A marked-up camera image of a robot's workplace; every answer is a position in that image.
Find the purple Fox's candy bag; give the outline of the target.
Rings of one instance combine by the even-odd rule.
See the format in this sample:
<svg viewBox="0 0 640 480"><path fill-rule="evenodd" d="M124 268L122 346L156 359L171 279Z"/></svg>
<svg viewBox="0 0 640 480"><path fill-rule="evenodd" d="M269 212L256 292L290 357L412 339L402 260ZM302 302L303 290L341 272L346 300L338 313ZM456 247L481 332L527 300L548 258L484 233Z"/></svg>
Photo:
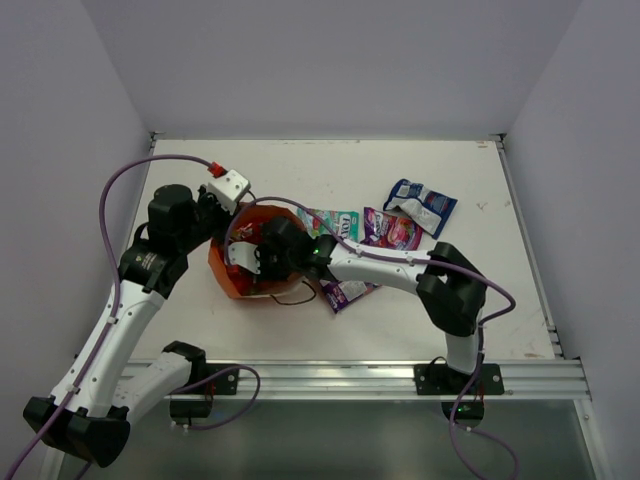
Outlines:
<svg viewBox="0 0 640 480"><path fill-rule="evenodd" d="M422 229L411 219L391 215L371 207L363 209L362 244L392 250L417 250Z"/></svg>

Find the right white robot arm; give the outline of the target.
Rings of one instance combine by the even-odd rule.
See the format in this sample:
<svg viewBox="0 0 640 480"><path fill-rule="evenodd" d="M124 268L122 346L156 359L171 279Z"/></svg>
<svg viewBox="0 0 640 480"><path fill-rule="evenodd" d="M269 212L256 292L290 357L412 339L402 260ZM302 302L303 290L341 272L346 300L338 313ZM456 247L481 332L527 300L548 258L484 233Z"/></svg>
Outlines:
<svg viewBox="0 0 640 480"><path fill-rule="evenodd" d="M278 216L263 227L258 259L260 269L273 278L296 273L318 282L359 281L417 296L433 325L445 334L449 387L464 393L480 382L478 322L487 285L452 245L400 251L329 234L313 238Z"/></svg>

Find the purple white snack packet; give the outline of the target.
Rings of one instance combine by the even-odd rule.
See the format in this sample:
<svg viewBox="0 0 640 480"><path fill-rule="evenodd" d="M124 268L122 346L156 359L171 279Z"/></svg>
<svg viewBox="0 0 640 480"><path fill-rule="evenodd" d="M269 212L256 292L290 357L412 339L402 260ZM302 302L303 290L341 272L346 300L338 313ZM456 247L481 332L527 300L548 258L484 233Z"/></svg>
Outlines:
<svg viewBox="0 0 640 480"><path fill-rule="evenodd" d="M321 291L334 314L340 313L358 299L372 293L379 285L362 281L319 281Z"/></svg>

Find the orange paper bag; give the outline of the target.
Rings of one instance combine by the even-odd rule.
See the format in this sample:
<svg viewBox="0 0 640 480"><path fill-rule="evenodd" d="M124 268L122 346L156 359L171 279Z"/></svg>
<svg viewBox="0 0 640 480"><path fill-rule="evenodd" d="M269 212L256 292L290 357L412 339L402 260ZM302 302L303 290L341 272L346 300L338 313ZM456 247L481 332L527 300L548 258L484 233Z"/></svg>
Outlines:
<svg viewBox="0 0 640 480"><path fill-rule="evenodd" d="M285 207L275 205L257 205L240 215L237 223L258 221L263 227L276 217L290 220L299 229L304 229L302 221ZM291 294L303 282L299 273L289 273L283 279L261 279L259 275L240 267L229 266L225 260L224 239L212 239L208 253L208 263L214 277L225 294L233 300L258 298L276 299Z"/></svg>

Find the blue white snack packet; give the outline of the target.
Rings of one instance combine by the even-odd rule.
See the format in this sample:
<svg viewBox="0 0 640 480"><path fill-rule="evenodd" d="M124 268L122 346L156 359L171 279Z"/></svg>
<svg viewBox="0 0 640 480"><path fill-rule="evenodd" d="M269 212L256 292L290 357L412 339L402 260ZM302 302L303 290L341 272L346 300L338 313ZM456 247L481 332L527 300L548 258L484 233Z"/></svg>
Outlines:
<svg viewBox="0 0 640 480"><path fill-rule="evenodd" d="M434 240L438 240L458 200L431 190L421 183L401 179L392 187L384 211L400 211Z"/></svg>

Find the green wafer packet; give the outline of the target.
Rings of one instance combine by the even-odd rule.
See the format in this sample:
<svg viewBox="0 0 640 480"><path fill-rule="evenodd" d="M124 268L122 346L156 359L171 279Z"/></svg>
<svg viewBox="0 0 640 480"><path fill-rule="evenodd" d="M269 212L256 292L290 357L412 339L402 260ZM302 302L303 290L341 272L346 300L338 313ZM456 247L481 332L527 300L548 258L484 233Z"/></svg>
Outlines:
<svg viewBox="0 0 640 480"><path fill-rule="evenodd" d="M342 239L358 240L359 214L355 211L311 209L312 215L298 208L296 213L311 237L329 234L326 223Z"/></svg>

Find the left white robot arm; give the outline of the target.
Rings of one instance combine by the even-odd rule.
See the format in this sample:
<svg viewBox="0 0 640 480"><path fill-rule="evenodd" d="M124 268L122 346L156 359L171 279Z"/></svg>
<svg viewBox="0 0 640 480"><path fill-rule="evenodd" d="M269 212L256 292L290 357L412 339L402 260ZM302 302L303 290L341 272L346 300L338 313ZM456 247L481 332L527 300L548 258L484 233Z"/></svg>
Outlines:
<svg viewBox="0 0 640 480"><path fill-rule="evenodd" d="M63 379L32 397L23 417L47 446L99 467L123 451L133 425L165 396L193 393L208 382L205 352L174 341L142 373L121 374L151 319L188 268L188 256L223 239L242 191L209 184L197 194L183 185L156 190L148 221L115 267L105 310Z"/></svg>

